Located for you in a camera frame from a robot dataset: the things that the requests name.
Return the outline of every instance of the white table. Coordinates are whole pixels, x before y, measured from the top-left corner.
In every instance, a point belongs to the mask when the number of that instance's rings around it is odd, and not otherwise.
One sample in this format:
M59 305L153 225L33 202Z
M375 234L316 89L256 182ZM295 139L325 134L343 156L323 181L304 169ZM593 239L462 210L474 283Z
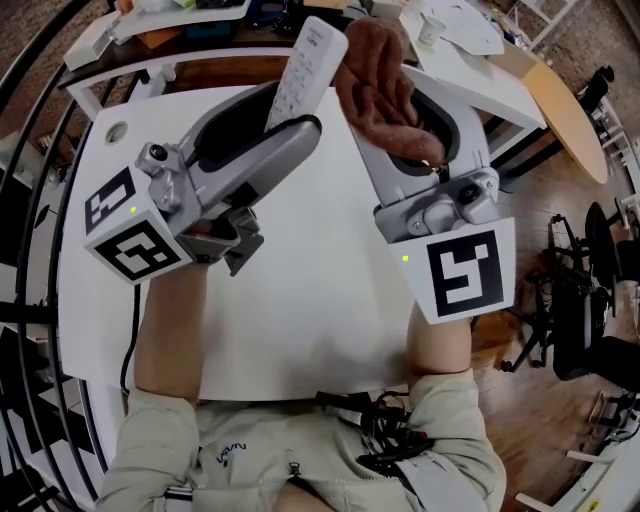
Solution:
M547 127L521 80L486 58L470 55L444 39L433 47L425 46L417 41L422 21L404 13L400 21L409 34L420 67L462 101L522 128Z
M172 94L98 114L62 244L66 374L117 387L131 331L133 289L83 248L85 199L132 164L145 142L178 141L207 108L244 89ZM333 89L317 115L319 146L255 209L264 245L234 278L224 264L209 272L202 398L294 399L403 381L413 297L375 227L378 199ZM107 147L105 134L119 121L127 134Z

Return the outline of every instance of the black chair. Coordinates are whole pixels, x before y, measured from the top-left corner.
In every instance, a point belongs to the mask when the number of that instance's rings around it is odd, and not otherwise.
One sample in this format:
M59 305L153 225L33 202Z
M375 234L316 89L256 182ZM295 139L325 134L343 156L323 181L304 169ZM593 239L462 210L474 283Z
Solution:
M569 223L561 215L552 222L564 222L571 243L570 249L550 247L549 251L570 256L572 268L560 267L550 272L533 272L527 281L535 287L536 312L516 314L533 328L515 363L502 361L501 368L515 372L536 345L541 358L533 366L546 366L546 352L554 345L553 369L561 380L572 380L588 373L598 374L629 391L640 391L640 345L619 338L604 336L609 308L615 313L615 286L621 280L640 280L634 265L640 256L636 242L619 242L616 246L609 226L622 221L618 212L607 219L598 203L593 203L585 222L586 238L574 237ZM589 256L590 271L583 268L583 258ZM596 277L600 286L593 283ZM551 302L545 304L543 286L551 284Z

